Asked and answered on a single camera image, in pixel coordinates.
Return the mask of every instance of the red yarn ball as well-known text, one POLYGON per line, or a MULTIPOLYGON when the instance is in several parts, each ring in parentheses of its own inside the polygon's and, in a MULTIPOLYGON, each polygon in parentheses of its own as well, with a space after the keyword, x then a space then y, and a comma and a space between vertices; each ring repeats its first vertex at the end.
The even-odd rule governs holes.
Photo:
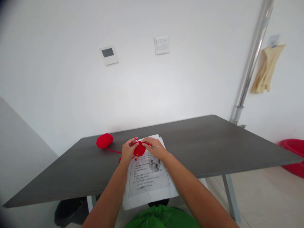
POLYGON ((145 151, 146 151, 146 148, 141 143, 139 143, 139 145, 135 148, 133 154, 134 155, 137 154, 137 157, 139 157, 139 156, 143 155, 145 153, 145 151))
POLYGON ((96 141, 96 145, 99 148, 104 149, 104 148, 107 148, 112 142, 113 142, 113 136, 106 133, 106 134, 103 134, 98 137, 98 139, 96 141))

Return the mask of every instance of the red basin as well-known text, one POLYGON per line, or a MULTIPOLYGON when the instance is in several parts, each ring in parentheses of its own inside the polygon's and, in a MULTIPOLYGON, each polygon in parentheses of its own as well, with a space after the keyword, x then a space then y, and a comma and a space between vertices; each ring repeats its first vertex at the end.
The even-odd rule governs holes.
MULTIPOLYGON (((304 140, 300 139, 285 139, 279 143, 279 146, 290 150, 291 152, 304 158, 304 140)), ((304 178, 304 161, 297 164, 282 166, 289 172, 304 178)))

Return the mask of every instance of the yellow rubber glove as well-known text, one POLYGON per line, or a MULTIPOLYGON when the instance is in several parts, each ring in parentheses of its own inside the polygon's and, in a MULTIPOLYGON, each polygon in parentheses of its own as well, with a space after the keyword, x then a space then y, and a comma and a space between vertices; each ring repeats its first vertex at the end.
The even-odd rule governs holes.
POLYGON ((263 52, 266 55, 266 60, 253 84, 251 90, 252 93, 264 93, 264 90, 270 92, 272 74, 275 70, 276 62, 285 46, 286 45, 277 45, 276 47, 267 47, 263 49, 263 52))

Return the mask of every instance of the metal table leg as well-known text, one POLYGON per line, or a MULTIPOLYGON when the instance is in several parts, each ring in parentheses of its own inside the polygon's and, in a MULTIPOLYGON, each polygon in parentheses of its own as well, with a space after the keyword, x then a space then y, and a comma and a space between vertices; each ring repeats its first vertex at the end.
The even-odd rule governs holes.
POLYGON ((230 215, 237 223, 239 223, 241 222, 241 216, 240 216, 240 211, 238 210, 238 203, 235 197, 231 176, 230 174, 227 174, 227 175, 222 175, 222 177, 228 199, 230 215))
POLYGON ((90 213, 97 202, 96 196, 95 195, 87 196, 86 199, 88 202, 88 209, 89 209, 89 213, 90 213))

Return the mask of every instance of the table top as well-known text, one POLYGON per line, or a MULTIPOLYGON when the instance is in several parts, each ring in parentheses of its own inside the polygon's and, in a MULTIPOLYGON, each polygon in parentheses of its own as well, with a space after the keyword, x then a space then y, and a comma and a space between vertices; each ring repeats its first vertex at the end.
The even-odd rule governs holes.
MULTIPOLYGON (((166 149, 198 178, 298 163, 285 150, 216 115, 111 133, 112 150, 132 137, 159 134, 166 149)), ((99 137, 82 138, 12 197, 4 207, 101 194, 120 154, 96 146, 99 137)))

